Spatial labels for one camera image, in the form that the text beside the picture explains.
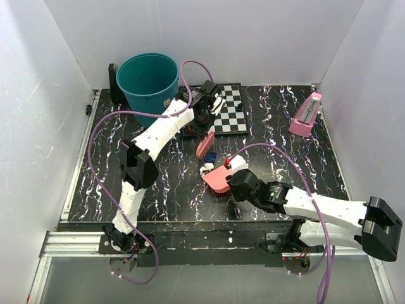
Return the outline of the pink dustpan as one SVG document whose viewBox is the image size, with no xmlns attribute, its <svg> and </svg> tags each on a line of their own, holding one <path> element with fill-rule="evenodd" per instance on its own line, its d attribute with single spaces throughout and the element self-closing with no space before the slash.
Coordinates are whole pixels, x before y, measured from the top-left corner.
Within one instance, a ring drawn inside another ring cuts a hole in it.
<svg viewBox="0 0 405 304">
<path fill-rule="evenodd" d="M 203 181 L 216 194 L 225 194 L 230 190 L 227 177 L 232 175 L 232 170 L 226 166 L 220 166 L 202 177 Z"/>
</svg>

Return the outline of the pink hand brush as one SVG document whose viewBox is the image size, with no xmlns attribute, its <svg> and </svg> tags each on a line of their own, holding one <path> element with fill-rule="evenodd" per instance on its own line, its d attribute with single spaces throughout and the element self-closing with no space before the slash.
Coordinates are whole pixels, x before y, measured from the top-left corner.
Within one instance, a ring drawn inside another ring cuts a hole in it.
<svg viewBox="0 0 405 304">
<path fill-rule="evenodd" d="M 209 131 L 205 138 L 199 143 L 196 149 L 196 156 L 202 160 L 208 153 L 209 149 L 212 147 L 215 140 L 215 133 Z"/>
</svg>

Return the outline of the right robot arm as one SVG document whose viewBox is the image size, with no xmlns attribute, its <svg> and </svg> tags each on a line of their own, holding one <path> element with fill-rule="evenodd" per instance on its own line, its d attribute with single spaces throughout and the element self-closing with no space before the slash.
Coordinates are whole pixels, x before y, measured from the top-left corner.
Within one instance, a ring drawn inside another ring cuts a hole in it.
<svg viewBox="0 0 405 304">
<path fill-rule="evenodd" d="M 292 251 L 329 244 L 356 248 L 385 262 L 397 260 L 402 220 L 381 198 L 345 201 L 308 194 L 283 182 L 263 182 L 248 169 L 229 175 L 226 182 L 236 201 L 303 219 L 286 236 Z"/>
</svg>

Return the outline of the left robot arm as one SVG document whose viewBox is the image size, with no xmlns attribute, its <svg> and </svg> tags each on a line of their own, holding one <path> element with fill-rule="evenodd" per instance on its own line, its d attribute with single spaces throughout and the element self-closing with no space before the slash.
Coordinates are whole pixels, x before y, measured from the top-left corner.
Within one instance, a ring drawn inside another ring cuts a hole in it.
<svg viewBox="0 0 405 304">
<path fill-rule="evenodd" d="M 135 246 L 133 227 L 145 192 L 159 175 L 155 164 L 161 150 L 182 129 L 193 136 L 202 137 L 199 156 L 204 156 L 213 143 L 210 131 L 226 100 L 217 84 L 206 80 L 200 88 L 190 92 L 181 90 L 171 101 L 164 115 L 133 141 L 121 143 L 121 195 L 119 209 L 111 224 L 103 232 L 114 250 L 128 253 Z"/>
</svg>

